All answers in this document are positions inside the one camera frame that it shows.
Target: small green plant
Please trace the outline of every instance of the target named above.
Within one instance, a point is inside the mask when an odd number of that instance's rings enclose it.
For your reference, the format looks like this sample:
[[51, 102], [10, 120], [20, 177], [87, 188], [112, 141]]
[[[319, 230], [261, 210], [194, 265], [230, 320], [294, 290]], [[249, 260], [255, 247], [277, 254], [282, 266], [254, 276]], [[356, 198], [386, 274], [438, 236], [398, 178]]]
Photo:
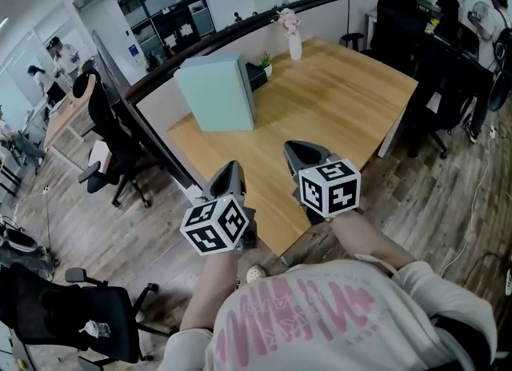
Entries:
[[265, 53], [263, 55], [262, 61], [260, 62], [259, 66], [260, 68], [266, 68], [270, 65], [270, 54]]

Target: mint green box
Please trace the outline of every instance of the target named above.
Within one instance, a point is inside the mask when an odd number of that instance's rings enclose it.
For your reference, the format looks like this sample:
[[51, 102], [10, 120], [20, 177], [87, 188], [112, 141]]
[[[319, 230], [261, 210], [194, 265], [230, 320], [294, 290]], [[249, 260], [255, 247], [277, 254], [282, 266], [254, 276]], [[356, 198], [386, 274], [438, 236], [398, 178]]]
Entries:
[[174, 77], [202, 131], [254, 129], [254, 99], [241, 54], [188, 58]]

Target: curved partition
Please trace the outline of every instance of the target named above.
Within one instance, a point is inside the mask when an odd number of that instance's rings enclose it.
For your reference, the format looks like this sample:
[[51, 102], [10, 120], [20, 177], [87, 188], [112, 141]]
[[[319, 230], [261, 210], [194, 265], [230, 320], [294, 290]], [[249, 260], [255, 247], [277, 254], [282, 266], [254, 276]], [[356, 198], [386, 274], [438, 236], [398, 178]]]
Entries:
[[[364, 34], [366, 45], [368, 24], [378, 0], [301, 0], [287, 7], [294, 10], [302, 24], [302, 40], [316, 37], [338, 43], [345, 34]], [[239, 24], [230, 26], [178, 54], [154, 72], [147, 74], [129, 88], [122, 100], [123, 110], [142, 126], [162, 149], [160, 154], [171, 164], [171, 173], [187, 188], [193, 184], [201, 187], [205, 180], [186, 160], [169, 139], [167, 131], [190, 109], [173, 79], [174, 72], [190, 57], [225, 52], [242, 53], [248, 62], [258, 64], [265, 52], [276, 57], [288, 50], [285, 31], [276, 22], [278, 13], [269, 10]]]

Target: white plant pot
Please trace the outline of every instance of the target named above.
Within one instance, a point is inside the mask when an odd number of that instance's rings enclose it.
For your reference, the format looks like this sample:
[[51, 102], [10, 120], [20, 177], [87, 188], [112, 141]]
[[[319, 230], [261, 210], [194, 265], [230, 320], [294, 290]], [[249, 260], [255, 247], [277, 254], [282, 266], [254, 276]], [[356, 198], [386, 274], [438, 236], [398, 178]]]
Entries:
[[290, 57], [292, 60], [300, 60], [302, 58], [302, 41], [301, 35], [297, 33], [288, 36], [288, 45], [290, 47]]
[[266, 77], [268, 78], [270, 75], [272, 75], [272, 64], [269, 64], [267, 67], [264, 68]]

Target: shoe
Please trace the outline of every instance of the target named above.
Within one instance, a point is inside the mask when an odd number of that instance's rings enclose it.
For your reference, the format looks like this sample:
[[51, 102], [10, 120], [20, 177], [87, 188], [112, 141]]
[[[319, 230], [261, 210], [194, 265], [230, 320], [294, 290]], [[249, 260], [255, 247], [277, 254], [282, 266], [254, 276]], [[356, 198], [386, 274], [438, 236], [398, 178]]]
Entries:
[[512, 294], [512, 269], [506, 272], [505, 294], [510, 296]]
[[473, 142], [474, 144], [476, 144], [478, 135], [476, 135], [473, 132], [469, 123], [466, 124], [466, 132], [467, 132], [467, 137], [470, 139], [470, 141]]
[[265, 278], [265, 270], [263, 270], [260, 266], [254, 265], [249, 270], [247, 270], [247, 283], [251, 283], [252, 281], [258, 280], [260, 278]]

